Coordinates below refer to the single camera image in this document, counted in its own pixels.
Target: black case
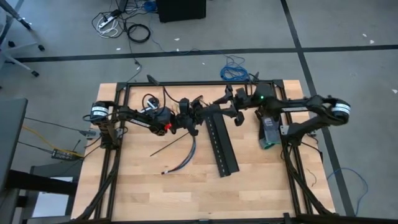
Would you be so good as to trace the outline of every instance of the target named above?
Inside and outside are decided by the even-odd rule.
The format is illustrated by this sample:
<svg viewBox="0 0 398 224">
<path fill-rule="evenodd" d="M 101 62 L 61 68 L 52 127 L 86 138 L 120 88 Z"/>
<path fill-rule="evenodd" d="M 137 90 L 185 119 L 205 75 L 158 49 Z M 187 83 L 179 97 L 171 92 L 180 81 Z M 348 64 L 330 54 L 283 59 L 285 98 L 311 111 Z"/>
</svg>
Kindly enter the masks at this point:
<svg viewBox="0 0 398 224">
<path fill-rule="evenodd" d="M 156 5 L 161 22 L 206 17 L 206 0 L 156 0 Z"/>
</svg>

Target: wooden tabletop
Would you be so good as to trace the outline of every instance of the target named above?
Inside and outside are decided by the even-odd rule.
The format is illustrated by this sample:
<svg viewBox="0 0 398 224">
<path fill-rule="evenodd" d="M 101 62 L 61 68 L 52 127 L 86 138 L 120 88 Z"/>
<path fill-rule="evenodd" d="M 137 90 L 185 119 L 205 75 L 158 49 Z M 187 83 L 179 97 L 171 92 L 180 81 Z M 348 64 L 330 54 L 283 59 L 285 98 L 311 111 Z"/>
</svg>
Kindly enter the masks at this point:
<svg viewBox="0 0 398 224">
<path fill-rule="evenodd" d="M 285 80 L 284 85 L 288 98 L 303 97 L 298 80 Z M 114 100 L 115 88 L 115 83 L 101 84 L 97 100 Z M 224 89 L 224 85 L 167 87 L 175 99 L 194 99 L 203 95 L 206 102 L 223 96 Z M 162 103 L 161 87 L 134 87 L 129 93 L 129 107 L 141 109 L 141 99 L 146 93 L 158 97 Z M 174 110 L 177 108 L 169 99 L 166 105 Z M 192 137 L 187 135 L 149 157 L 187 131 L 179 129 L 175 135 L 168 133 L 159 137 L 146 128 L 126 123 L 129 131 L 123 138 L 112 221 L 277 218 L 284 212 L 293 217 L 287 170 L 280 158 L 282 147 L 261 149 L 259 122 L 254 109 L 244 111 L 244 116 L 245 121 L 240 127 L 234 125 L 233 119 L 224 117 L 240 171 L 223 178 L 219 176 L 205 124 L 197 126 L 197 150 L 191 162 L 178 172 L 161 175 L 162 171 L 172 169 L 184 160 L 191 148 Z M 301 123 L 309 119 L 308 112 L 292 113 L 292 119 Z M 317 147 L 315 140 L 307 136 L 303 142 Z M 89 147 L 86 154 L 96 146 Z M 319 153 L 308 146 L 300 146 L 299 150 L 308 186 L 327 209 L 334 211 Z M 104 150 L 98 149 L 85 159 L 72 218 L 84 211 L 97 192 L 103 158 Z M 302 211 L 305 211 L 302 192 L 300 187 L 297 188 Z M 109 190 L 104 196 L 103 216 L 108 196 Z"/>
</svg>

